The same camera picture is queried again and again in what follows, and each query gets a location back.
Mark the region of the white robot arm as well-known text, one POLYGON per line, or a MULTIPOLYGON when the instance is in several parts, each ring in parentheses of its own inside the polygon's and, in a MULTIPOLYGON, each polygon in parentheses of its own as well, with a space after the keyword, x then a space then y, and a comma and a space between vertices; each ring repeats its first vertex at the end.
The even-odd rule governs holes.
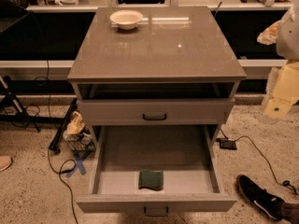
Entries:
POLYGON ((273 124, 283 119, 299 101, 299 2, 262 33, 257 41, 276 44, 277 54, 287 62, 280 68, 272 68, 263 98, 260 121, 273 124))

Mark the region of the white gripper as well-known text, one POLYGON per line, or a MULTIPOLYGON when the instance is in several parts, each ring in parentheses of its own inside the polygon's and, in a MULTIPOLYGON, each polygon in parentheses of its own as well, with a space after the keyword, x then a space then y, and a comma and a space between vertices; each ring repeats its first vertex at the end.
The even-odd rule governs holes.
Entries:
MULTIPOLYGON (((277 42, 280 21, 276 21, 261 32, 257 41, 264 45, 277 42)), ((274 98, 265 98, 261 105, 260 121, 275 124, 281 121, 299 101, 299 62, 288 60, 278 71, 278 78, 272 92, 274 98)))

